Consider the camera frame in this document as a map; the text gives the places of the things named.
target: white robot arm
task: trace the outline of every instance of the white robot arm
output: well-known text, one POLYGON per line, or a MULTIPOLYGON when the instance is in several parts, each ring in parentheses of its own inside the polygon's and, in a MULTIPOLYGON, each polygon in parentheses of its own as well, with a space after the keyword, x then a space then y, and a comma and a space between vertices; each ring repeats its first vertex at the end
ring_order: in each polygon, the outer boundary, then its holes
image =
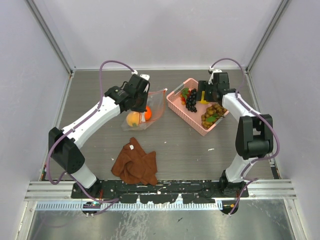
POLYGON ((146 111, 149 78, 149 75, 137 75, 137 72, 133 72, 129 82, 124 82, 123 87, 111 87, 104 94, 102 101, 78 120, 63 127, 62 130, 56 127, 50 130, 49 149, 63 134, 72 131, 55 147, 51 157, 90 194, 95 195, 99 191, 100 181, 86 166, 80 149, 93 133, 123 111, 132 110, 140 113, 146 111))
POLYGON ((197 99, 201 98, 204 91, 204 100, 218 102, 232 114, 238 121, 238 129, 235 139, 237 151, 231 165, 223 171, 220 178, 221 188, 227 187, 228 183, 241 183, 244 181, 249 170, 255 164, 257 158, 262 158, 272 152, 273 134, 265 123, 257 117, 259 115, 270 126, 273 125, 269 114, 261 114, 247 104, 241 95, 230 88, 227 72, 209 68, 209 81, 199 81, 197 99))

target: gray table surface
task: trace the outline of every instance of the gray table surface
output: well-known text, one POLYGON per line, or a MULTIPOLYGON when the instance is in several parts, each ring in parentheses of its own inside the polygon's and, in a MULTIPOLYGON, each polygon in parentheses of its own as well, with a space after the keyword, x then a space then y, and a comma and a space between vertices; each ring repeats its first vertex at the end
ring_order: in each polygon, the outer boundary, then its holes
MULTIPOLYGON (((240 70, 227 72, 230 86, 237 88, 242 82, 240 70)), ((141 70, 139 73, 150 75, 151 91, 167 88, 167 94, 188 78, 208 80, 210 77, 206 70, 141 70)), ((130 71, 104 71, 104 92, 128 81, 130 75, 130 71)), ((77 71, 71 83, 60 128, 74 122, 95 105, 99 101, 99 91, 98 71, 77 71)), ((252 105, 247 84, 240 93, 252 105)), ((159 180, 219 179, 236 155, 238 123, 231 114, 206 136, 201 136, 190 127, 168 108, 167 103, 163 116, 146 130, 123 131, 121 124, 126 116, 127 113, 124 112, 107 122, 81 149, 87 166, 100 179, 117 179, 111 173, 111 168, 123 145, 131 137, 135 137, 147 153, 156 151, 156 176, 159 180)), ((53 178, 57 178, 62 172, 62 168, 54 161, 50 169, 53 178)), ((272 179, 269 162, 256 163, 248 177, 272 179)))

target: plastic bag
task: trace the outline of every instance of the plastic bag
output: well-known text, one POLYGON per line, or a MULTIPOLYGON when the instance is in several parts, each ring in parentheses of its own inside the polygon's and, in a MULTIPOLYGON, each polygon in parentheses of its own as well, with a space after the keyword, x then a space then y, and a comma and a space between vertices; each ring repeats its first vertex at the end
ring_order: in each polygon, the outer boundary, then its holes
POLYGON ((165 111, 165 95, 167 89, 152 91, 146 101, 147 112, 130 111, 121 127, 124 131, 139 131, 147 129, 157 121, 165 111))

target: brown cloth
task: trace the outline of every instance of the brown cloth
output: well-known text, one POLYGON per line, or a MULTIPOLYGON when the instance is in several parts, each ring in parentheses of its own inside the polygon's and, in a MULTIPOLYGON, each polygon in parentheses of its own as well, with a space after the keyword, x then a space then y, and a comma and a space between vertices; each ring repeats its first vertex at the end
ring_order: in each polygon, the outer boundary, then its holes
POLYGON ((157 171, 156 152, 146 154, 134 137, 123 146, 111 169, 113 175, 120 177, 126 184, 141 182, 144 185, 157 184, 157 171))

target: plastic basket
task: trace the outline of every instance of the plastic basket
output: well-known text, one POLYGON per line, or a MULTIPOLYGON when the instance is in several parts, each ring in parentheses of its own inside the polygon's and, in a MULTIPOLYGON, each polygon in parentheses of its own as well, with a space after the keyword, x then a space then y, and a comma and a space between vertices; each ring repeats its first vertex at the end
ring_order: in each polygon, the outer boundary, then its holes
POLYGON ((211 102, 208 104, 196 104, 197 112, 190 112, 186 109, 185 105, 181 104, 180 93, 184 88, 189 89, 197 89, 198 90, 198 81, 193 78, 189 78, 180 86, 178 86, 175 90, 166 96, 168 101, 168 107, 174 111, 180 118, 186 121, 191 127, 193 127, 198 133, 202 136, 205 136, 208 132, 210 132, 217 124, 223 119, 222 117, 216 121, 209 129, 204 129, 201 125, 201 115, 203 115, 208 107, 211 107, 215 102, 211 102))

